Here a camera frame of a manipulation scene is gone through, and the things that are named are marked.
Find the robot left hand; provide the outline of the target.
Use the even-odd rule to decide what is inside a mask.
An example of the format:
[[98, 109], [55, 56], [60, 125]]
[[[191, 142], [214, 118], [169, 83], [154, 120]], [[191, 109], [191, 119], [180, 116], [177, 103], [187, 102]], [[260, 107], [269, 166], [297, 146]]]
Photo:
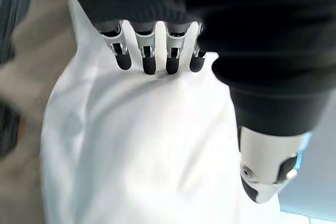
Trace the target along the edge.
[[335, 0], [78, 0], [110, 33], [116, 20], [173, 33], [198, 21], [197, 44], [215, 52], [215, 77], [229, 86], [246, 194], [267, 202], [291, 181], [335, 88]]

